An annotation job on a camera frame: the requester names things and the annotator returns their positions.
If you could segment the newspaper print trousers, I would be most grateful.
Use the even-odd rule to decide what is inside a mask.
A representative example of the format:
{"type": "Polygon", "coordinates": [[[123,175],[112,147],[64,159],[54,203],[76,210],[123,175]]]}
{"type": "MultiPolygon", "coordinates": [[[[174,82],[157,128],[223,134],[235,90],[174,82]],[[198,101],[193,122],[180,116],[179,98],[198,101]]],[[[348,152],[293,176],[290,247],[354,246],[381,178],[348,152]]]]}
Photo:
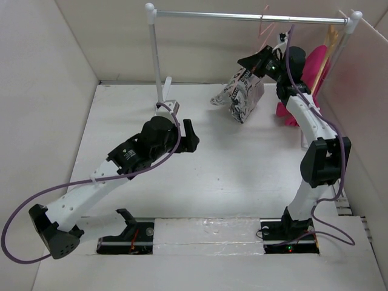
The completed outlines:
{"type": "Polygon", "coordinates": [[[214,96],[212,105],[227,105],[234,120],[244,124],[256,108],[265,92],[262,79],[247,69],[239,69],[221,90],[214,96]]]}

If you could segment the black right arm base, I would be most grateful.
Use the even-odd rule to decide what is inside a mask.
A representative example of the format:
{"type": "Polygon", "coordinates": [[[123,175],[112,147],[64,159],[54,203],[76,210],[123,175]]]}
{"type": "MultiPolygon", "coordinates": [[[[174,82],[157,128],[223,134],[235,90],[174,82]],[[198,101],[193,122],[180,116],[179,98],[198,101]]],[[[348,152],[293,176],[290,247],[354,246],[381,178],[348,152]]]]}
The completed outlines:
{"type": "Polygon", "coordinates": [[[262,239],[266,255],[319,254],[316,236],[312,233],[314,230],[311,219],[289,229],[281,219],[261,219],[256,236],[262,239]]]}

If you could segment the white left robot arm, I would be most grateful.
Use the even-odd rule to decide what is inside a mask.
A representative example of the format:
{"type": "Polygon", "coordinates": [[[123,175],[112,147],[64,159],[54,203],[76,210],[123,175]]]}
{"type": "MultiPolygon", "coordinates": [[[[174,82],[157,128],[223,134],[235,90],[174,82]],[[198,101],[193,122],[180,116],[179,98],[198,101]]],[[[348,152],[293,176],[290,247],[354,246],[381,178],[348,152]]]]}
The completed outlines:
{"type": "Polygon", "coordinates": [[[77,186],[62,198],[29,211],[32,223],[53,259],[61,259],[81,243],[105,236],[131,240],[137,230],[136,219],[127,209],[111,215],[86,213],[116,188],[133,179],[166,153],[192,153],[199,144],[192,122],[183,121],[185,136],[169,118],[154,116],[140,133],[114,148],[95,170],[94,181],[77,186]]]}

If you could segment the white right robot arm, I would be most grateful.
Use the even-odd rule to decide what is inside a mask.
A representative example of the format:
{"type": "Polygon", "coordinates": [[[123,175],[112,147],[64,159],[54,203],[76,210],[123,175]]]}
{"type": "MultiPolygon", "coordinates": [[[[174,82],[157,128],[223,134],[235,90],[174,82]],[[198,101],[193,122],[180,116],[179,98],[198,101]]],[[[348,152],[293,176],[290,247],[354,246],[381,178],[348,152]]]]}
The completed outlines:
{"type": "Polygon", "coordinates": [[[295,118],[307,141],[300,164],[301,185],[286,207],[277,230],[288,239],[309,229],[312,209],[329,186],[342,178],[350,154],[351,142],[340,136],[320,114],[310,89],[303,81],[306,53],[291,46],[285,53],[265,46],[260,52],[238,60],[238,64],[257,77],[276,81],[276,94],[295,118]]]}

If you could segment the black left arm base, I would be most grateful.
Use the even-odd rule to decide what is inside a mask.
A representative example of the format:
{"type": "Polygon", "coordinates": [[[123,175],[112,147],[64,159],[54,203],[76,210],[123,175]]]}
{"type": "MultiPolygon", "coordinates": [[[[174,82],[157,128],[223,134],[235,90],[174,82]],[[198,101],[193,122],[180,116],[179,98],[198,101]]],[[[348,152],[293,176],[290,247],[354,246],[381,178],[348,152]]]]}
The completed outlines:
{"type": "Polygon", "coordinates": [[[155,219],[136,219],[126,209],[118,209],[126,228],[118,236],[98,239],[96,252],[99,255],[152,255],[155,219]]]}

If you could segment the pink wire hanger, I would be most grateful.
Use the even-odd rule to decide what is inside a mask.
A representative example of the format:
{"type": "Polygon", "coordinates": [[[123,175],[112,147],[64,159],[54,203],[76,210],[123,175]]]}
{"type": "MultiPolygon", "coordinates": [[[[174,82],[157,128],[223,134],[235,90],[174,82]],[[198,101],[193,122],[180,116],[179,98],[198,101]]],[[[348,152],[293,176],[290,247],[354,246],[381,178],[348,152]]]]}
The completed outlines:
{"type": "Polygon", "coordinates": [[[276,27],[276,24],[274,22],[265,24],[264,22],[260,21],[259,23],[259,29],[258,29],[258,49],[257,51],[260,51],[264,48],[264,46],[268,43],[268,40],[273,33],[274,29],[276,27]]]}

